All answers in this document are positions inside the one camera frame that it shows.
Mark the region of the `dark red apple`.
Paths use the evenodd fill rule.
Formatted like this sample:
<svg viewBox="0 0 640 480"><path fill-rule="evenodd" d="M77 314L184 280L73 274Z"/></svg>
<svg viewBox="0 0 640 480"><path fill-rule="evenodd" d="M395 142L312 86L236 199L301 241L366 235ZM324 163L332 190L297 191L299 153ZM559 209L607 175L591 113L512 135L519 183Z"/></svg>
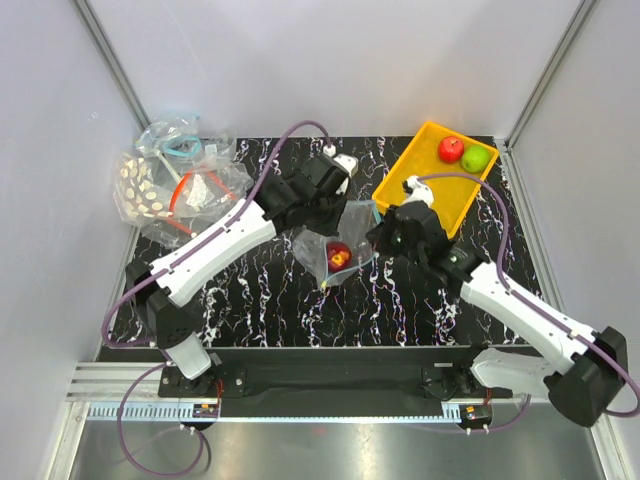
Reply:
<svg viewBox="0 0 640 480"><path fill-rule="evenodd" d="M329 273L346 270L352 260L350 248L343 242L332 241L326 245L327 268Z"/></svg>

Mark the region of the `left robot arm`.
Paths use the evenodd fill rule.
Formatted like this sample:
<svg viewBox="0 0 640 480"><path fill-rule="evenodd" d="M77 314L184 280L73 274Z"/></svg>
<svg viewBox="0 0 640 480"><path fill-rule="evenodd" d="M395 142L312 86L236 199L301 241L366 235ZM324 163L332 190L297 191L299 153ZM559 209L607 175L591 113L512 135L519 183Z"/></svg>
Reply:
<svg viewBox="0 0 640 480"><path fill-rule="evenodd" d="M158 349L179 369L181 384L196 396L215 386L212 360L181 309L213 277L279 234L304 227L334 235L358 169L355 158L325 153L288 176L268 171L222 219L174 252L126 268L131 303Z"/></svg>

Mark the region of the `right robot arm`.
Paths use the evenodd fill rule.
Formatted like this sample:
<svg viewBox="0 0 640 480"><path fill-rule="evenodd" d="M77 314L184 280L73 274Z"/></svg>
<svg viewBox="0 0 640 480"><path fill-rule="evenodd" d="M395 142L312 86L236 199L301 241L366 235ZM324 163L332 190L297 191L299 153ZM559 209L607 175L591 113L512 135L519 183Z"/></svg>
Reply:
<svg viewBox="0 0 640 480"><path fill-rule="evenodd" d="M536 350L477 347L454 371L466 396L488 388L548 399L571 422L591 427L629 384L627 342L573 320L508 279L483 252L447 238L422 202L391 207L366 235L374 250L413 263L427 280L499 320Z"/></svg>

